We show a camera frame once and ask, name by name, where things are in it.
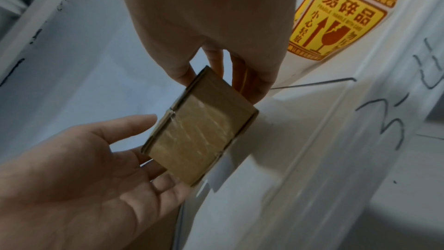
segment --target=palm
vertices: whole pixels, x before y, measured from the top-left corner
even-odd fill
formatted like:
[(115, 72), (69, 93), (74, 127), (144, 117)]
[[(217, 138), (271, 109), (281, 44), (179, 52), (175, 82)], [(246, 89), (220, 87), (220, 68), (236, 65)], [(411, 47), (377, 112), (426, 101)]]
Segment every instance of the palm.
[[(154, 122), (145, 121), (130, 135)], [(26, 207), (17, 210), (20, 228), (49, 224), (60, 231), (54, 239), (44, 239), (47, 248), (60, 244), (64, 249), (121, 249), (189, 192), (169, 174), (158, 177), (164, 169), (156, 162), (141, 168), (149, 157), (138, 149), (112, 153), (109, 144), (122, 136), (86, 126), (54, 137), (0, 171), (2, 176), (21, 174), (20, 182), (8, 188), (22, 194), (12, 198), (11, 206)], [(5, 192), (0, 190), (3, 198)], [(27, 222), (30, 216), (35, 220)]]

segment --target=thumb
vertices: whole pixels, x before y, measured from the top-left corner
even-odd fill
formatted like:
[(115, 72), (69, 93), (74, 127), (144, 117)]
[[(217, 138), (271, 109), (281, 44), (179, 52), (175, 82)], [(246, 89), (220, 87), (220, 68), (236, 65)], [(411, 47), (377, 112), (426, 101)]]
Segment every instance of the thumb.
[(117, 141), (139, 135), (151, 128), (157, 122), (155, 114), (131, 115), (119, 119), (97, 122), (84, 125), (86, 131), (91, 132), (107, 143), (112, 144)]

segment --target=red up arrow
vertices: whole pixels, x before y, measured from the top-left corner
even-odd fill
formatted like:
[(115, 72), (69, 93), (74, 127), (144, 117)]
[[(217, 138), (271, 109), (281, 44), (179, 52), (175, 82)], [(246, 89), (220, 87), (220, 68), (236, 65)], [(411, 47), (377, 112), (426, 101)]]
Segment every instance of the red up arrow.
[(323, 19), (318, 23), (318, 27), (313, 31), (313, 33), (310, 35), (310, 37), (307, 39), (307, 41), (302, 45), (302, 47), (307, 47), (307, 45), (313, 40), (313, 38), (318, 35), (318, 33), (321, 31), (321, 29), (325, 28), (325, 25), (327, 24), (328, 17)]

